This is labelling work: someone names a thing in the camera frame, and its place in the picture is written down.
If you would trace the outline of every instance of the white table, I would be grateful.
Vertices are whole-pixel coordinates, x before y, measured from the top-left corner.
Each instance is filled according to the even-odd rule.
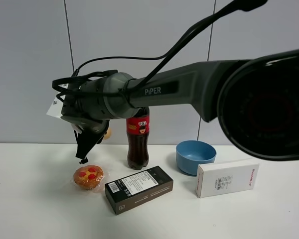
[[[249,158],[215,146],[216,160]],[[299,161],[261,161],[254,190],[199,199],[195,177],[176,167],[175,146],[150,145],[149,167],[159,165],[174,189],[115,216],[104,192],[73,190],[76,145],[0,144],[0,239],[290,239],[299,238]],[[135,171],[126,145],[97,145],[91,164],[109,180]]]

